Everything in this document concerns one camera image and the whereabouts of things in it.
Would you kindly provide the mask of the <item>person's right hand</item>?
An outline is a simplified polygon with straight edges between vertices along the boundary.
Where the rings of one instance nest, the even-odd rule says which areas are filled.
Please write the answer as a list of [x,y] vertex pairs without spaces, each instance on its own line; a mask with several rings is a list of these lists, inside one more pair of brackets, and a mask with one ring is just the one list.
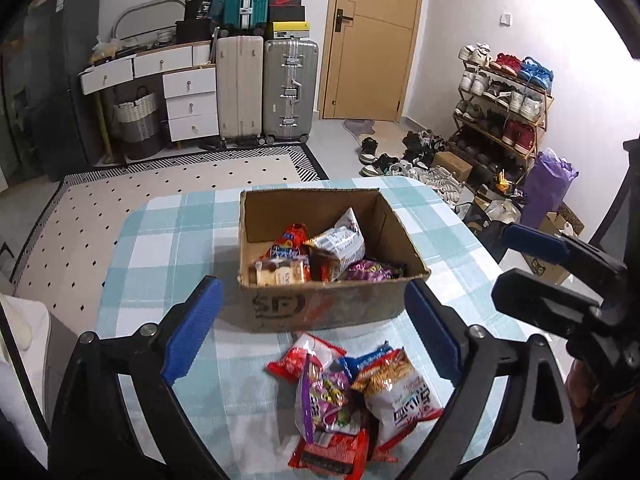
[[602,411],[604,404],[597,397],[597,378],[591,373],[585,362],[574,359],[565,381],[565,387],[576,426],[581,424],[585,418]]

